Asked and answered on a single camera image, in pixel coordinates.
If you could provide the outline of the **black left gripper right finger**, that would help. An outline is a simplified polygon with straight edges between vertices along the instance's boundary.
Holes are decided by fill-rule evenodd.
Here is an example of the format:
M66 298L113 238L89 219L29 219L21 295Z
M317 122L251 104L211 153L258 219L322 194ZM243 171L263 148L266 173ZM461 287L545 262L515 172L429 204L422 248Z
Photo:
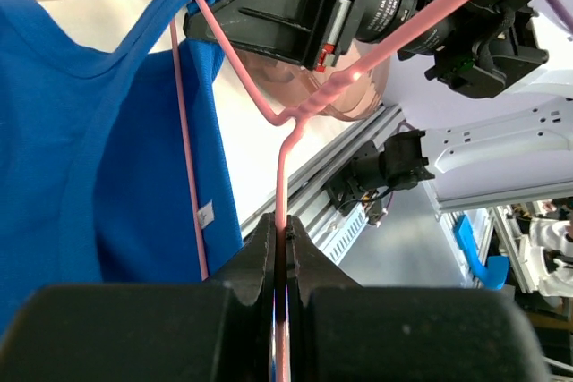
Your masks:
M317 288L359 286L315 246L297 216L287 217L286 263L289 293L295 293L304 307Z

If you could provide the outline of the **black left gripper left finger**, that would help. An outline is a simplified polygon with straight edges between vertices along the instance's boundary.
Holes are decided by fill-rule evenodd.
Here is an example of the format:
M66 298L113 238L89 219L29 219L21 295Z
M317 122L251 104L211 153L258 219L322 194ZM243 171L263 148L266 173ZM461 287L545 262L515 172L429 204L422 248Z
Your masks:
M275 217L273 213L266 213L243 248L205 284L230 289L242 305L269 304L274 290L275 248Z

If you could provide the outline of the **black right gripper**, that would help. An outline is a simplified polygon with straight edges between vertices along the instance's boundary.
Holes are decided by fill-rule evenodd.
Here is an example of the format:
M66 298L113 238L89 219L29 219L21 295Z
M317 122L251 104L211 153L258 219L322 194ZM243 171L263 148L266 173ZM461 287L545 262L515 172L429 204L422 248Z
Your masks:
M217 0L210 11L234 48L318 72L347 53L365 4L366 0Z

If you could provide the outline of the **blue tank top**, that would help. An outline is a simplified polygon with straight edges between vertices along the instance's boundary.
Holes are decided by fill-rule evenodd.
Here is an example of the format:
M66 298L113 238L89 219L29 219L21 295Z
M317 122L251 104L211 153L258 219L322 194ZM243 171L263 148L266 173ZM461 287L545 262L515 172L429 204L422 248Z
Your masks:
M212 84L224 55L153 46L192 0L152 0L110 53L36 0L1 0L1 323L61 283L201 280L241 248Z

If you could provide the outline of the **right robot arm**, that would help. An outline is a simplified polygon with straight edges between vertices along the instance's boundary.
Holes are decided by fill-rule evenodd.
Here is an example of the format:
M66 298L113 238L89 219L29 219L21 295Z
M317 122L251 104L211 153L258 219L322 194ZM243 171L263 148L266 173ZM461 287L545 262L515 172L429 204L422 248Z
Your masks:
M217 0L217 25L240 54L323 72L353 41L379 44L435 0ZM493 98L548 61L531 0L466 0L396 54L428 55L425 76L469 98Z

